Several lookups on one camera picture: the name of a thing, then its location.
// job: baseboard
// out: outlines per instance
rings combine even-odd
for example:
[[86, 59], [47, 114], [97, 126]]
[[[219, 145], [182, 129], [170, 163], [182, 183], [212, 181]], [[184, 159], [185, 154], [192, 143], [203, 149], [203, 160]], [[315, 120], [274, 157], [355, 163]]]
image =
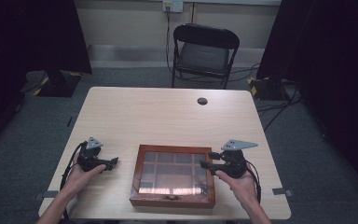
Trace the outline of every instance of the baseboard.
[[[165, 67], [167, 53], [165, 48], [133, 47], [113, 45], [89, 45], [91, 67]], [[261, 62], [264, 49], [239, 49], [233, 67], [250, 67]], [[172, 66], [173, 49], [168, 59]]]

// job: black chair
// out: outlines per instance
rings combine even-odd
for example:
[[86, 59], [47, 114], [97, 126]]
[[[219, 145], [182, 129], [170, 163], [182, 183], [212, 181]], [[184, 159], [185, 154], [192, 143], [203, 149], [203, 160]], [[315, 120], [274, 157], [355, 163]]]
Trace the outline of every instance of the black chair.
[[226, 88], [232, 64], [240, 45], [238, 37], [227, 29], [194, 23], [179, 25], [173, 31], [172, 87], [175, 71], [222, 79]]

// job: gray carpeted floor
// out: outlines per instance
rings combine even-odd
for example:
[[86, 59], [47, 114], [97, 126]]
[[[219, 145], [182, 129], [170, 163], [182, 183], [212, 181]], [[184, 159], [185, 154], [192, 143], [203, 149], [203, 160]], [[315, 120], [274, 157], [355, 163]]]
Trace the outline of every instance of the gray carpeted floor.
[[[242, 79], [229, 82], [227, 88], [249, 90], [244, 78], [248, 74], [233, 74], [231, 79]], [[43, 72], [29, 73], [24, 89], [42, 76]], [[41, 201], [34, 195], [48, 188], [93, 86], [169, 88], [171, 75], [167, 68], [96, 68], [93, 75], [81, 78], [72, 98], [35, 97], [28, 91], [21, 111], [0, 134], [0, 223], [35, 223]], [[177, 80], [176, 87], [220, 89], [220, 84], [214, 79]], [[295, 93], [294, 86], [287, 88]], [[255, 102], [259, 109], [281, 103]], [[279, 111], [260, 112], [263, 126]], [[294, 193], [288, 197], [292, 217], [274, 223], [358, 223], [358, 176], [323, 134], [302, 102], [288, 106], [268, 126], [266, 136], [283, 187]]]

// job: chair backrest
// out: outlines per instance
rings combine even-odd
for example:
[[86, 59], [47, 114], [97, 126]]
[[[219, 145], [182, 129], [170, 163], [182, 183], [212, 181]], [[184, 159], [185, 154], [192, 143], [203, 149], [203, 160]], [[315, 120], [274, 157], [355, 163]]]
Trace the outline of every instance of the chair backrest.
[[179, 40], [220, 49], [237, 49], [240, 46], [240, 40], [231, 31], [194, 23], [185, 23], [176, 27], [173, 31], [173, 39], [175, 45]]

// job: wooden frame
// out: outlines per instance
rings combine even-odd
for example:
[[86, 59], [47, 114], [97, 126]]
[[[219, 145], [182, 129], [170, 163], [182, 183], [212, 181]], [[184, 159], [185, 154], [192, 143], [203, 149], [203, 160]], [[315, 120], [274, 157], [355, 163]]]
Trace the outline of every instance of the wooden frame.
[[133, 174], [133, 206], [213, 208], [214, 182], [199, 160], [212, 162], [210, 147], [140, 145]]

